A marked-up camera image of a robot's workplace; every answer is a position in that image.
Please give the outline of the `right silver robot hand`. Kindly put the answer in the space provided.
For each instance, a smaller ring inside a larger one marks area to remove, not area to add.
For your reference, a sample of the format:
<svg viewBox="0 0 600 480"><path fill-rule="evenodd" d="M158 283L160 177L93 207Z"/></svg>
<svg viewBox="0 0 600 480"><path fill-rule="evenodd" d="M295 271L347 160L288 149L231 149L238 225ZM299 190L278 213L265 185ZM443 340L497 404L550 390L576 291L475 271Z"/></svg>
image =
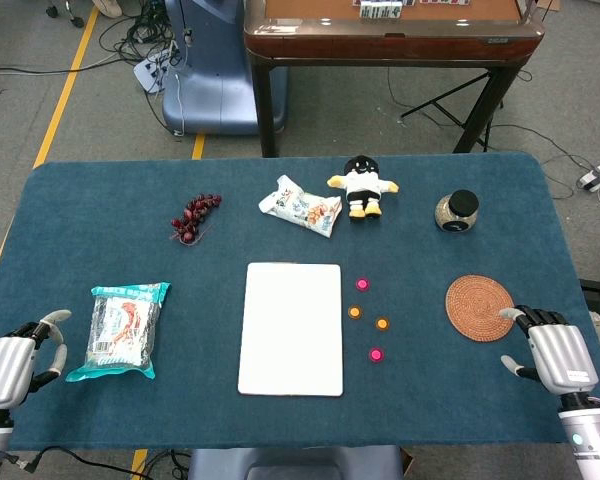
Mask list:
<svg viewBox="0 0 600 480"><path fill-rule="evenodd" d="M502 364L513 375L537 381L556 396L594 390L599 377L577 326L568 324L558 312L524 305L501 309L499 315L521 329L534 360L534 367L524 367L502 355Z"/></svg>

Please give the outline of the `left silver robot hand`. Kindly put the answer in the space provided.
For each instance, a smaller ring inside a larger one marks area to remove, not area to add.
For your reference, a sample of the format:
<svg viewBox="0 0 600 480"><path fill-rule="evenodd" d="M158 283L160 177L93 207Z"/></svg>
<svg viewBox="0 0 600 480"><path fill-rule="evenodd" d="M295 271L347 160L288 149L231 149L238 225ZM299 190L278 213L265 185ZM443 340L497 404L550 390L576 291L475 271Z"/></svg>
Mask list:
<svg viewBox="0 0 600 480"><path fill-rule="evenodd" d="M0 337L0 410L19 406L29 393L37 392L62 374L68 349L58 324L71 315L70 310L56 310ZM54 357L46 370L35 375L36 357L47 339L56 345Z"/></svg>

